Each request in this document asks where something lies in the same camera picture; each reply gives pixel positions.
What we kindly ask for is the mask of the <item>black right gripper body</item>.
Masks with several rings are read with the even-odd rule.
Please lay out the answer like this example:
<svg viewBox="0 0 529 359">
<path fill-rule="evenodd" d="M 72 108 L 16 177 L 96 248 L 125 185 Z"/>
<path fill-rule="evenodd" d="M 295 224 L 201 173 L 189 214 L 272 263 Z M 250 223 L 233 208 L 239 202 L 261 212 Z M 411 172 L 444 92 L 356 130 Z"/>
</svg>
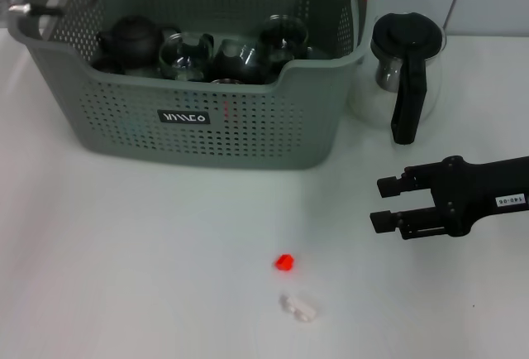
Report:
<svg viewBox="0 0 529 359">
<path fill-rule="evenodd" d="M 429 186 L 446 234 L 463 237 L 482 218 L 529 211 L 529 156 L 484 164 L 452 156 Z"/>
</svg>

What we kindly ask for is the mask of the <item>small red sloped block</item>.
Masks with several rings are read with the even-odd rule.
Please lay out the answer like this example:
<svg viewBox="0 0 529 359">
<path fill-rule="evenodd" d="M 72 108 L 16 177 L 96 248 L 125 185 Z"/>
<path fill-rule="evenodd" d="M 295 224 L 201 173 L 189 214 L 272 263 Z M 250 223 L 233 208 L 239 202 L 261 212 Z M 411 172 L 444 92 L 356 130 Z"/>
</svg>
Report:
<svg viewBox="0 0 529 359">
<path fill-rule="evenodd" d="M 280 271 L 291 271 L 294 267 L 294 257 L 288 253 L 280 255 L 274 262 L 274 268 Z"/>
</svg>

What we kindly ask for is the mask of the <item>white building block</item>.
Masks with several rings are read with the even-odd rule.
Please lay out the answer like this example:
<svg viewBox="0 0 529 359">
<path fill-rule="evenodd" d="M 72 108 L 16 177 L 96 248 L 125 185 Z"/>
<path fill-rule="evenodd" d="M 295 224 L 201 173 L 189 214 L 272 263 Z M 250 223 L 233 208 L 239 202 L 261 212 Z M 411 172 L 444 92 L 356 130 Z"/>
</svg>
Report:
<svg viewBox="0 0 529 359">
<path fill-rule="evenodd" d="M 279 296 L 279 305 L 285 313 L 303 323 L 313 322 L 319 314 L 316 301 L 306 294 L 282 293 Z"/>
</svg>

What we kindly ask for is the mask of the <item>grey perforated storage bin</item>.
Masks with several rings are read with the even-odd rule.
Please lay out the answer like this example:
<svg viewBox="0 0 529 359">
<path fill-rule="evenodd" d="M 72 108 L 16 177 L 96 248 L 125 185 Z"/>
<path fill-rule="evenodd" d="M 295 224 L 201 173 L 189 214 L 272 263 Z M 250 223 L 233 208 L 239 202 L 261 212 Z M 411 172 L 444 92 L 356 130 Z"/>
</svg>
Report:
<svg viewBox="0 0 529 359">
<path fill-rule="evenodd" d="M 29 50 L 76 137 L 89 150 L 179 165 L 299 170 L 329 154 L 352 74 L 369 48 L 374 0 L 15 0 L 60 17 L 12 13 L 10 35 Z M 266 20 L 308 28 L 309 55 L 265 85 L 166 80 L 157 68 L 94 69 L 97 34 L 140 15 L 216 41 L 254 42 Z"/>
</svg>

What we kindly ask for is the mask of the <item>black clay teapot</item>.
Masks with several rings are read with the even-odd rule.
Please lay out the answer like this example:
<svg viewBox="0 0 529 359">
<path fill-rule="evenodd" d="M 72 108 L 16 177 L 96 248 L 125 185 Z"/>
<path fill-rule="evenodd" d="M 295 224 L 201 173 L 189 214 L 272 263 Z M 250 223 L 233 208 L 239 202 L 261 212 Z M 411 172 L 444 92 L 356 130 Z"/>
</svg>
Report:
<svg viewBox="0 0 529 359">
<path fill-rule="evenodd" d="M 165 32 L 180 33 L 175 24 L 157 24 L 147 17 L 130 15 L 120 18 L 110 30 L 97 34 L 104 52 L 125 69 L 155 65 Z"/>
</svg>

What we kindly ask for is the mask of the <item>glass carafe with black lid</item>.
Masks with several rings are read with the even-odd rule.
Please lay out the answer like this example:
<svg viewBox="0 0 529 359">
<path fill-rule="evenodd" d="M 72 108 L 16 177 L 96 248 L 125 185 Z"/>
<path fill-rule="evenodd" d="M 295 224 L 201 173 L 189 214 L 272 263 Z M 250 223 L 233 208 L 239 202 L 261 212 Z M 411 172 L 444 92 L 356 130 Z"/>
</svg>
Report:
<svg viewBox="0 0 529 359">
<path fill-rule="evenodd" d="M 445 32 L 429 17 L 381 16 L 352 74 L 351 111 L 372 127 L 388 128 L 394 143 L 411 145 L 439 98 L 445 46 Z"/>
</svg>

